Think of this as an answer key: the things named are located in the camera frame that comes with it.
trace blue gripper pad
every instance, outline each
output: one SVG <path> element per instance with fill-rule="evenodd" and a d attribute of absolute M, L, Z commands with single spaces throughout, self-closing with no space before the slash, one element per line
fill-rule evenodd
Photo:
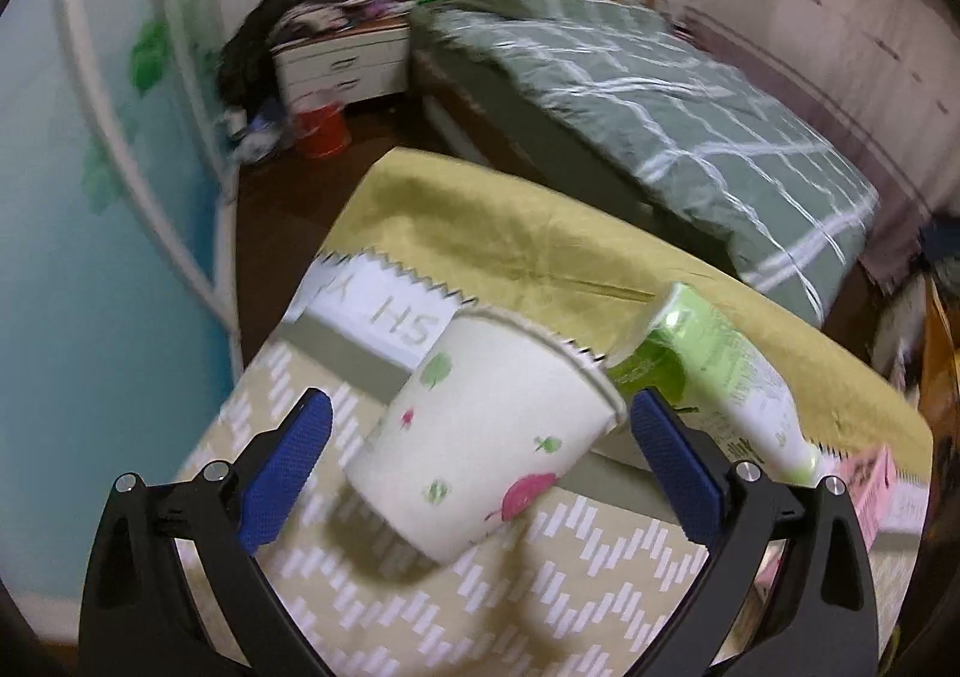
<path fill-rule="evenodd" d="M 630 431 L 670 500 L 686 537 L 711 546 L 720 534 L 723 499 L 674 421 L 673 410 L 641 390 L 630 407 Z"/>
<path fill-rule="evenodd" d="M 323 392 L 309 399 L 243 493 L 237 536 L 248 554 L 280 534 L 320 452 L 330 440 L 333 406 Z"/>

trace red bucket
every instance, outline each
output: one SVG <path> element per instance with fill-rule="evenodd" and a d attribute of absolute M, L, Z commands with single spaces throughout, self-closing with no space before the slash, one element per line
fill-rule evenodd
<path fill-rule="evenodd" d="M 350 145 L 344 103 L 330 95 L 308 92 L 291 103 L 296 147 L 307 157 L 325 159 Z"/>

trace metal screw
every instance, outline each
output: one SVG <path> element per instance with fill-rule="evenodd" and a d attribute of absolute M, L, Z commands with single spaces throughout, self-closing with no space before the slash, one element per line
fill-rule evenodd
<path fill-rule="evenodd" d="M 757 464 L 744 460 L 736 464 L 736 475 L 744 482 L 755 482 L 760 479 L 760 469 Z"/>
<path fill-rule="evenodd" d="M 847 485 L 839 476 L 829 476 L 824 479 L 824 485 L 834 495 L 843 495 L 847 491 Z"/>
<path fill-rule="evenodd" d="M 129 493 L 133 488 L 136 488 L 136 476 L 133 476 L 133 474 L 118 476 L 113 486 L 116 488 L 117 493 Z"/>
<path fill-rule="evenodd" d="M 203 479 L 208 482 L 219 482 L 230 472 L 230 466 L 222 460 L 215 460 L 203 467 Z"/>

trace blue wall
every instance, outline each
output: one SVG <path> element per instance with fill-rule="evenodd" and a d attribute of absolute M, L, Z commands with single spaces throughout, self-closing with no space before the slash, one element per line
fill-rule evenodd
<path fill-rule="evenodd" d="M 156 2 L 85 0 L 136 158 L 210 271 L 217 187 Z M 0 576 L 76 598 L 114 477 L 169 480 L 230 380 L 227 335 L 123 195 L 60 31 L 58 0 L 0 16 Z"/>

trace green bedspread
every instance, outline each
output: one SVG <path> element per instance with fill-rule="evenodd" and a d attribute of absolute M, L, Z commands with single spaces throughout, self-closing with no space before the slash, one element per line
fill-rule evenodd
<path fill-rule="evenodd" d="M 414 19 L 724 242 L 742 281 L 819 326 L 877 191 L 827 140 L 639 5 L 447 0 Z"/>

